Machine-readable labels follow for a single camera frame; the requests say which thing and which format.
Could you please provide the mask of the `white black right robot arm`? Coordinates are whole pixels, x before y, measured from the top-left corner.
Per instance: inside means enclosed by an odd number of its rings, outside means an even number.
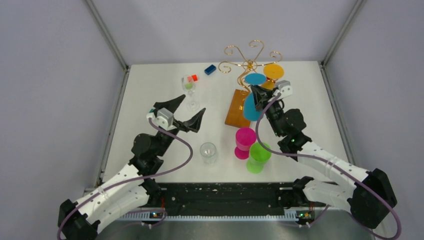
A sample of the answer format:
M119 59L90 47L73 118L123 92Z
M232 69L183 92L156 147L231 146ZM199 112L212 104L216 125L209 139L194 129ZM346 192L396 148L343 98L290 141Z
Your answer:
M303 133L306 128L299 109L285 111L283 90L251 86L255 108L266 117L274 134L280 137L279 151L270 153L290 157L308 166L333 183L304 176L294 182L293 200L299 206L319 202L346 211L359 224L376 229L391 214L397 232L402 229L394 210L398 201L388 175L381 169L367 170L325 151Z

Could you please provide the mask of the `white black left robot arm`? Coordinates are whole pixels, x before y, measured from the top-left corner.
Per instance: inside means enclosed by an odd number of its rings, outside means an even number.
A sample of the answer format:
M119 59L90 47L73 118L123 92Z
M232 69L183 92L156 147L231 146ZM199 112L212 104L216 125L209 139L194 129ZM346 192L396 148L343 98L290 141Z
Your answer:
M189 120L174 118L175 111L185 99L180 95L165 102L156 102L146 118L157 133L140 133L133 140L133 157L111 179L87 195L72 201L67 199L59 207L59 240L94 240L109 224L131 210L147 205L154 207L160 202L160 187L154 178L170 174L185 167L193 158L193 147L177 136L179 132L198 133L203 116L202 108ZM172 142L177 140L189 150L182 164L159 172L161 159Z

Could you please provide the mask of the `yellow plastic wine glass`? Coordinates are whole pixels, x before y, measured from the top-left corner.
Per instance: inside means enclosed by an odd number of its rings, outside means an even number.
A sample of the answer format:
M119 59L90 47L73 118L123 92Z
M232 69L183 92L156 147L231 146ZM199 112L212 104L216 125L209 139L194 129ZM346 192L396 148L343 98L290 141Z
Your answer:
M261 87L272 90L276 85L276 81L284 76L285 71L280 65L273 63L264 66L263 74L266 76L266 81Z

